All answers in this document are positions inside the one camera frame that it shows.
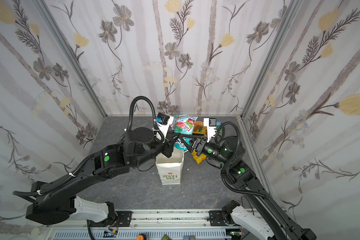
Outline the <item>yellow mango gummy bag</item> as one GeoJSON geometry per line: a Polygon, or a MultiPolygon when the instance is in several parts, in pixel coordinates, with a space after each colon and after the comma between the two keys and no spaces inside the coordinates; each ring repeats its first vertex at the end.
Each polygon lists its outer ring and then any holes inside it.
{"type": "Polygon", "coordinates": [[[193,134],[206,135],[207,127],[204,126],[202,121],[196,121],[194,124],[193,134]]]}

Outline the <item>large yellow snack bag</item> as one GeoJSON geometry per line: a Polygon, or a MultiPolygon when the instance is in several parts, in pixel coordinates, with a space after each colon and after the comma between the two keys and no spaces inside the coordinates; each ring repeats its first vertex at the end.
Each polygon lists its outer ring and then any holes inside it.
{"type": "Polygon", "coordinates": [[[193,159],[196,161],[197,164],[200,164],[203,160],[207,158],[206,155],[201,154],[200,156],[197,155],[196,151],[192,152],[193,159]]]}

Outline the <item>red green snack bag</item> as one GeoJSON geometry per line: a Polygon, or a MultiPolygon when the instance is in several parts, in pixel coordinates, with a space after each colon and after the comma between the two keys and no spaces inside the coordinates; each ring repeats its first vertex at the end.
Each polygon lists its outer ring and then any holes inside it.
{"type": "MultiPolygon", "coordinates": [[[[180,133],[183,135],[192,135],[195,123],[198,117],[191,115],[175,115],[173,123],[170,125],[171,130],[175,133],[180,133]]],[[[190,145],[190,138],[185,138],[186,143],[190,145]]],[[[178,139],[174,145],[175,148],[181,151],[187,151],[188,149],[183,144],[181,139],[178,139]]]]}

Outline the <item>white paper bag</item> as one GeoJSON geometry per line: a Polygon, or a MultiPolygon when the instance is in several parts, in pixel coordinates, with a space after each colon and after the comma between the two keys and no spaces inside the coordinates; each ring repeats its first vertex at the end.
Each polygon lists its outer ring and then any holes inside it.
{"type": "Polygon", "coordinates": [[[174,148],[172,156],[163,154],[156,157],[156,167],[162,185],[180,185],[184,165],[184,151],[174,148]]]}

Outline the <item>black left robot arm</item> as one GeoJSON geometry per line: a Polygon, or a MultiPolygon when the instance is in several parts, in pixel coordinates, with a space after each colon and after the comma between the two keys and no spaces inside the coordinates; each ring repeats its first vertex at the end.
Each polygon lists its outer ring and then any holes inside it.
{"type": "Polygon", "coordinates": [[[120,140],[84,158],[78,166],[63,177],[50,183],[35,182],[30,192],[14,191],[13,195],[31,203],[26,219],[42,225],[54,225],[78,216],[82,212],[77,193],[97,183],[137,169],[159,154],[172,155],[176,138],[166,136],[171,116],[156,113],[153,103],[144,96],[133,99],[129,121],[120,140]],[[153,127],[132,128],[135,105],[147,102],[152,111],[153,127]]]}

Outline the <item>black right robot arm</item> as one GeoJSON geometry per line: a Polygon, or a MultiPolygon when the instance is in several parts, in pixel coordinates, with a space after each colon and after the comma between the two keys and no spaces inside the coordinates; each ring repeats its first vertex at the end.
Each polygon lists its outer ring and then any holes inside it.
{"type": "Polygon", "coordinates": [[[259,240],[317,239],[313,230],[296,223],[266,191],[255,172],[242,161],[245,149],[241,144],[239,128],[232,122],[224,122],[218,130],[226,126],[233,127],[236,135],[222,138],[219,143],[210,143],[200,136],[178,134],[177,137],[190,152],[204,154],[219,162],[223,184],[230,191],[245,196],[261,215],[258,218],[233,202],[225,211],[229,224],[243,227],[259,240]]]}

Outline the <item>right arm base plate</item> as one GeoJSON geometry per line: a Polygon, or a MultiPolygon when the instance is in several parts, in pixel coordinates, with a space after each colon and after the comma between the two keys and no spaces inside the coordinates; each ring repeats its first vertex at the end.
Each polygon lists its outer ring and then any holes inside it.
{"type": "Polygon", "coordinates": [[[211,227],[223,227],[223,226],[233,226],[231,215],[223,210],[211,210],[209,211],[209,218],[211,227]]]}

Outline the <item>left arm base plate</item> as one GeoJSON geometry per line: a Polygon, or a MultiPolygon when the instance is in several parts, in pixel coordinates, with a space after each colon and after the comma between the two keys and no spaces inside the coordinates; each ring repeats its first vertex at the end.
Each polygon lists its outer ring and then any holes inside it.
{"type": "Polygon", "coordinates": [[[99,222],[95,223],[89,221],[90,227],[129,227],[132,220],[132,211],[117,211],[110,213],[109,216],[99,222]]]}

